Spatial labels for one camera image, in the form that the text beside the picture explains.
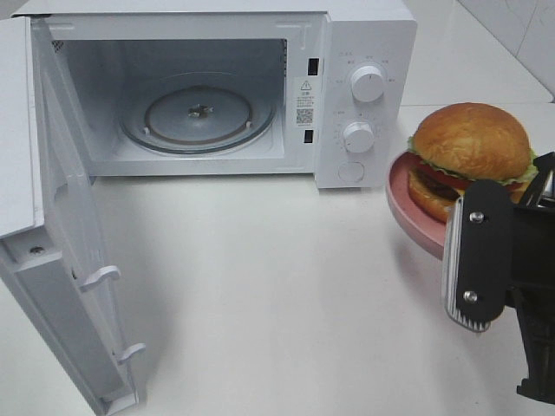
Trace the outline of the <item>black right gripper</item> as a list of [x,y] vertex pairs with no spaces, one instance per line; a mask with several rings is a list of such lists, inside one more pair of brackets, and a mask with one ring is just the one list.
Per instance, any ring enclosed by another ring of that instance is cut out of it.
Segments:
[[554,199],[544,190],[554,176],[554,153],[533,161],[537,174],[513,208],[513,307],[540,322],[519,323],[528,375],[517,393],[554,401]]

